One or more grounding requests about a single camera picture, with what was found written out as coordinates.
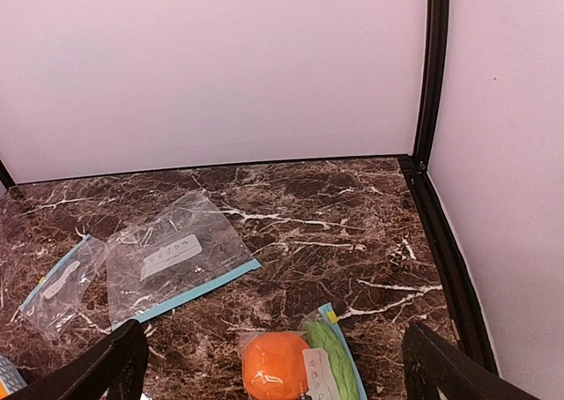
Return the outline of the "right black frame post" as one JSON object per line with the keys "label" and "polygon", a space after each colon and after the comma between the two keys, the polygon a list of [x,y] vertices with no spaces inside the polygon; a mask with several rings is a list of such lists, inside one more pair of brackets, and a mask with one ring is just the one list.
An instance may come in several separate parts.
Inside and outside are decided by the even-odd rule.
{"label": "right black frame post", "polygon": [[420,173],[428,170],[442,96],[449,30],[450,0],[427,0],[427,30],[419,118],[412,159]]}

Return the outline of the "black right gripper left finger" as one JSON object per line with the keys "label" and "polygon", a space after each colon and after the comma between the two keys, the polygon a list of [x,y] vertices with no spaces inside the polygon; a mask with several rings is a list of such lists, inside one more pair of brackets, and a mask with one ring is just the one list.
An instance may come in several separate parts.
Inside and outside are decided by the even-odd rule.
{"label": "black right gripper left finger", "polygon": [[130,319],[87,352],[10,399],[129,399],[143,394],[149,348],[141,323]]}

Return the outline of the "green cucumber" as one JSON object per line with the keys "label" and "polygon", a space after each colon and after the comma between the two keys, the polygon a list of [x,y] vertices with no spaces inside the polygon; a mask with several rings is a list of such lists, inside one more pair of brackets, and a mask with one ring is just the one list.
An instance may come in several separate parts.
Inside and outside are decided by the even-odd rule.
{"label": "green cucumber", "polygon": [[323,320],[306,320],[303,323],[309,346],[322,349],[328,355],[330,370],[337,384],[340,398],[359,400],[360,389],[353,360],[337,327],[336,324]]}

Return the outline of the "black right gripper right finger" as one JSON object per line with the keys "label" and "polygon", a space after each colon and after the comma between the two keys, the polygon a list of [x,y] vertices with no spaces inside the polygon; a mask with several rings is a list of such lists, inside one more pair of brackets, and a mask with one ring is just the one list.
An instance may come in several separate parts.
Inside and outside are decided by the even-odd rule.
{"label": "black right gripper right finger", "polygon": [[402,355],[409,399],[536,399],[488,372],[419,322],[405,331]]}

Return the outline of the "black frame post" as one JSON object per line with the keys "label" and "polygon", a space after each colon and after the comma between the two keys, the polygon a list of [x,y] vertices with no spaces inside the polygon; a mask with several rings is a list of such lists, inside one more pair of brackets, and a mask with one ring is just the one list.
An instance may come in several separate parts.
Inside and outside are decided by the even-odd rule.
{"label": "black frame post", "polygon": [[12,187],[16,186],[15,181],[13,180],[13,178],[10,175],[10,172],[8,171],[8,169],[6,168],[6,166],[4,165],[4,163],[0,160],[0,181],[2,186],[6,189],[9,190]]}
{"label": "black frame post", "polygon": [[420,173],[428,170],[442,96],[449,30],[450,0],[427,0],[427,30],[419,118],[412,159]]}

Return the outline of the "light blue plastic basket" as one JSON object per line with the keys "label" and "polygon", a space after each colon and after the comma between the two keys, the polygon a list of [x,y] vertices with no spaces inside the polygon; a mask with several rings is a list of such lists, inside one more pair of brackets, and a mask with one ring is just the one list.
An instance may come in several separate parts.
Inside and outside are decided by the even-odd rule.
{"label": "light blue plastic basket", "polygon": [[0,355],[0,398],[6,398],[25,386],[26,382],[18,369],[5,356]]}

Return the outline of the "clear zip bag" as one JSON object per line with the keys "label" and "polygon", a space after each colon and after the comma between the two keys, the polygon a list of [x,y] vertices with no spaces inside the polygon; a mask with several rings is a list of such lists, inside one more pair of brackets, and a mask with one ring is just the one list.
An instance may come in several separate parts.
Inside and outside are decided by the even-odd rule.
{"label": "clear zip bag", "polygon": [[114,329],[130,319],[147,322],[261,266],[224,213],[197,192],[113,234],[107,246]]}
{"label": "clear zip bag", "polygon": [[57,340],[76,316],[107,257],[106,243],[87,235],[40,280],[19,312],[46,339]]}
{"label": "clear zip bag", "polygon": [[[297,330],[285,330],[285,331],[255,331],[255,332],[242,332],[238,335],[238,349],[241,358],[242,348],[249,342],[253,337],[261,335],[267,332],[296,332],[301,333],[306,342],[308,343],[308,338],[306,331],[303,328],[303,323],[306,320],[323,320],[327,323],[336,324],[337,330],[342,334],[342,339],[346,342],[344,333],[339,326],[339,318],[337,317],[333,306],[330,303],[326,303],[318,307],[313,312],[306,315],[301,321],[301,325]],[[363,382],[360,378],[359,370],[356,366],[354,358],[352,356],[351,350],[348,343],[347,350],[353,360],[354,371],[358,381],[360,389],[360,399],[366,399],[367,393],[364,388]],[[341,399],[338,393],[337,384],[330,370],[328,355],[322,349],[311,348],[309,346],[308,350],[303,352],[305,368],[308,377],[308,392],[301,396],[299,399]]]}

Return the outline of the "orange fruit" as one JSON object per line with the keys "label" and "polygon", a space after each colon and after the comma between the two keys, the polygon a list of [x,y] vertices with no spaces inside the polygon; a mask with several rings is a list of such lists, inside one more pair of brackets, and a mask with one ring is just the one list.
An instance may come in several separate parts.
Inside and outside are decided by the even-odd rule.
{"label": "orange fruit", "polygon": [[309,349],[296,332],[267,332],[242,348],[242,381],[253,399],[299,399],[308,392],[303,352]]}

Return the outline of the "left black frame post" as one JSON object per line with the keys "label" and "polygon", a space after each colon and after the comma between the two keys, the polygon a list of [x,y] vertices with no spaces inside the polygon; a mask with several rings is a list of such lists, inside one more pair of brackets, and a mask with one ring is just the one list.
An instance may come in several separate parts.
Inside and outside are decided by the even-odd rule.
{"label": "left black frame post", "polygon": [[0,160],[0,181],[2,186],[6,189],[9,190],[12,187],[16,186],[15,181],[13,180],[13,178],[10,175],[10,172],[8,171],[8,169],[6,168],[6,166],[4,165],[4,163]]}

